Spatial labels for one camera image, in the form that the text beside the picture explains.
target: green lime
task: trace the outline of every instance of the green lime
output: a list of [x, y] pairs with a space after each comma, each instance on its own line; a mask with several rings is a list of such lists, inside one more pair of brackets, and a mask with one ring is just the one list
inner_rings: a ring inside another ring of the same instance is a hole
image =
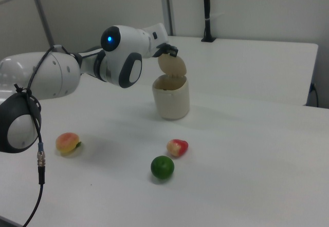
[[167, 156], [156, 157], [151, 163], [152, 174], [159, 179], [167, 179], [174, 172], [174, 162]]

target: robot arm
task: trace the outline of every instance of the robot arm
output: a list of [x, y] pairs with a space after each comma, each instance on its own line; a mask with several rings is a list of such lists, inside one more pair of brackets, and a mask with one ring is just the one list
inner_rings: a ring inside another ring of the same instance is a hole
[[[52, 99], [74, 92], [82, 73], [122, 88], [135, 84], [142, 70], [142, 58], [162, 53], [177, 55], [177, 48], [167, 44], [163, 24], [144, 29], [113, 26], [101, 37], [102, 49], [86, 53], [51, 52], [42, 62], [31, 84], [36, 99]], [[24, 107], [23, 93], [14, 84], [26, 88], [43, 52], [24, 53], [0, 61], [0, 152], [19, 153], [37, 139], [37, 131]], [[31, 111], [41, 126], [40, 106], [30, 99]]]

